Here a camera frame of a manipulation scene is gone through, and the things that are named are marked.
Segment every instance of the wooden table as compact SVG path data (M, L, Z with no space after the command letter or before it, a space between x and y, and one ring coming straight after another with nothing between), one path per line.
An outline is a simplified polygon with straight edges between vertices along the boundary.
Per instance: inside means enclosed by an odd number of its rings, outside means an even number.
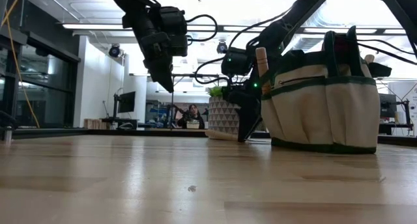
M0 223L417 223L417 151L84 135L0 148Z

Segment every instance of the bag handle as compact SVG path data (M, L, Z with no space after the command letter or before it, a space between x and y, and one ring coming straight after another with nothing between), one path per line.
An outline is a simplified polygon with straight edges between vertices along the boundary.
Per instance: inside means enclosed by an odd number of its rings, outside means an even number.
M346 38L348 39L349 46L349 66L351 67L352 76L364 77L364 72L362 71L362 58L359 52L359 46L356 43L356 26L352 26L346 33Z
M324 35L324 52L326 54L326 65L328 70L328 77L340 76L338 61L336 60L336 52L334 44L336 43L336 33L329 31Z

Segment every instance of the ceiling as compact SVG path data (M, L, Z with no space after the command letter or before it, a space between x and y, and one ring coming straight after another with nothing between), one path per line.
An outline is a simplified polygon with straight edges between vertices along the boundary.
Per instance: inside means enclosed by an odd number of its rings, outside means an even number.
M63 23L121 23L123 11L113 0L30 0ZM158 0L162 5L179 7L186 11L186 19L199 14L210 14L216 18L219 25L251 25L287 10L296 0ZM210 20L198 19L193 22L199 25L212 25ZM398 21L386 5L379 0L327 0L322 7L303 25L306 27L342 27L352 25L367 28L399 28ZM95 31L85 33L90 41L105 51L112 43L122 43L127 53L137 55L141 52L133 33L130 31ZM193 38L206 38L210 33L190 33ZM230 43L236 33L218 33L208 42L194 42L189 48L189 55L185 58L174 58L174 71L193 72L198 64L221 57L216 48L219 41ZM247 41L257 36L256 33L244 33L239 36L233 46L243 48ZM359 39L380 39L410 51L405 36L360 36ZM323 35L296 35L288 49L302 49L304 51L318 51L321 48ZM366 42L367 45L377 46L396 54L399 52L381 44L380 42ZM415 67L398 62L392 58L375 53L370 49L361 49L363 56L374 54L376 61L389 64L394 68L393 75L409 77L415 74ZM219 74L220 64L206 67L203 73Z

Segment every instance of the person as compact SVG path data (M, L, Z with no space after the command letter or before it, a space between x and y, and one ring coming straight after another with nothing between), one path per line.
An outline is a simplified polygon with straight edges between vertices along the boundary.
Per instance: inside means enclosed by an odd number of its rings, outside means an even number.
M178 126L182 126L183 129L187 129L187 120L198 120L199 121L199 129L204 130L205 124L203 117L201 117L200 112L195 104L192 104L188 107L188 111L182 115L182 118L178 120Z

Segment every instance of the canvas tool bag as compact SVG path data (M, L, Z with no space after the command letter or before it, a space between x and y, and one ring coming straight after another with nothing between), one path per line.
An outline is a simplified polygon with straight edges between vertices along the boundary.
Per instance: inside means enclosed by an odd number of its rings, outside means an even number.
M265 124L273 145L325 153L375 153L379 94L358 45L346 42L356 40L356 28L349 29L345 38L327 32L322 51L289 51L261 77L262 85L272 85L262 98L262 117L268 119Z

